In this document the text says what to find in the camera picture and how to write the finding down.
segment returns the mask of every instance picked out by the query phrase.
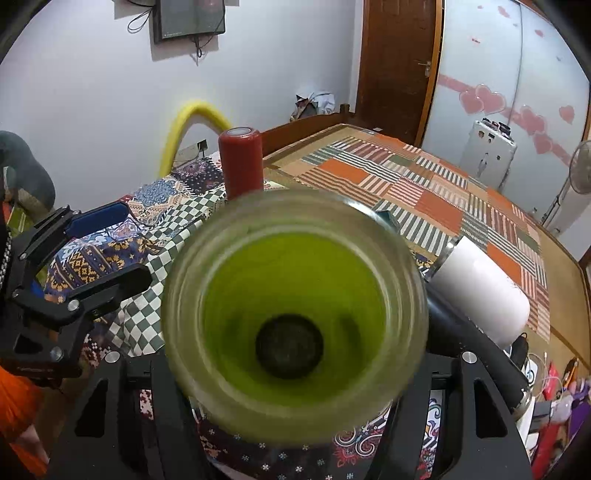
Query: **green liquid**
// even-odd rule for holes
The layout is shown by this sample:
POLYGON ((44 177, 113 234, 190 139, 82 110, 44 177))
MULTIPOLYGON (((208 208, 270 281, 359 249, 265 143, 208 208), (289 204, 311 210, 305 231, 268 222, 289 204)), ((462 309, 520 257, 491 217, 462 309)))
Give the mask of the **green liquid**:
POLYGON ((249 397, 304 406, 335 396, 371 363, 385 307, 368 266, 352 251, 311 233, 279 233, 231 255, 203 304, 204 339, 217 370, 249 397), (324 352, 303 378, 274 377, 257 360, 256 336, 269 319, 299 314, 320 330, 324 352))

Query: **wooden door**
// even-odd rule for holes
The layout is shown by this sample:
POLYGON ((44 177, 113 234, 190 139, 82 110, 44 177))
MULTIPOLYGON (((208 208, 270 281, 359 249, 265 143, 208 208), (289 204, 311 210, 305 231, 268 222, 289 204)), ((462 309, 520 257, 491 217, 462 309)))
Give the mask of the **wooden door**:
POLYGON ((355 114, 385 135, 420 144, 440 42, 441 0, 365 0, 355 114))

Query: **white container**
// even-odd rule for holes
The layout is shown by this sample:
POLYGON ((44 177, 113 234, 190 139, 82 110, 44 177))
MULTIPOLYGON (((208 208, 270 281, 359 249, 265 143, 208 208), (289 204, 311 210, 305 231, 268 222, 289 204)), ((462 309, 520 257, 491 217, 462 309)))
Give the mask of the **white container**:
POLYGON ((502 190, 517 146, 492 123, 476 120, 462 154, 460 168, 484 185, 502 190))
POLYGON ((530 315, 529 300, 469 238, 451 241, 426 279, 500 348, 523 332, 530 315))

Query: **dark circular hole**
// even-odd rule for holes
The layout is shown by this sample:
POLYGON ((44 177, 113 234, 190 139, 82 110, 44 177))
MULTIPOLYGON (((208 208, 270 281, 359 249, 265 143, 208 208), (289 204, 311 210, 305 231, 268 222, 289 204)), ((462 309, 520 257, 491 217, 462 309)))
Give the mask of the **dark circular hole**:
POLYGON ((256 336, 256 357, 271 375, 293 380, 308 375, 322 358, 322 334, 307 318, 292 313, 265 322, 256 336))

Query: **patchwork bedspread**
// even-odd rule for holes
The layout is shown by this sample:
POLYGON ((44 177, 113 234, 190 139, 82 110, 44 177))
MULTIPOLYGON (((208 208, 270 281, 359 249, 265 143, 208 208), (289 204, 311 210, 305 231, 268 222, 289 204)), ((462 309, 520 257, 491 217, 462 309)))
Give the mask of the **patchwork bedspread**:
POLYGON ((466 235, 521 287, 530 301, 529 327, 550 341, 550 303, 535 223, 497 191, 420 148, 361 129, 268 168, 373 210, 391 210, 409 247, 429 263, 450 238, 466 235))

